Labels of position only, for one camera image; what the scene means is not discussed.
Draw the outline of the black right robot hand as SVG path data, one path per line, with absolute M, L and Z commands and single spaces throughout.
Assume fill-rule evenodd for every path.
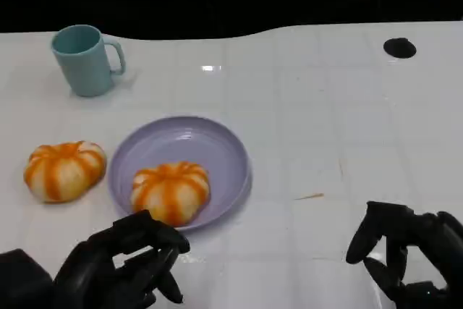
M 409 246 L 420 249 L 446 282 L 404 284 Z M 462 224 L 450 213 L 416 214 L 405 205 L 369 201 L 346 261 L 363 263 L 397 308 L 462 307 Z

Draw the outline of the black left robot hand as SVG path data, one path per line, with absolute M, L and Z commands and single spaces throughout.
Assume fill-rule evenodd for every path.
M 146 210 L 80 242 L 54 279 L 54 308 L 149 308 L 159 291 L 183 301 L 171 268 L 190 251 L 187 238 Z

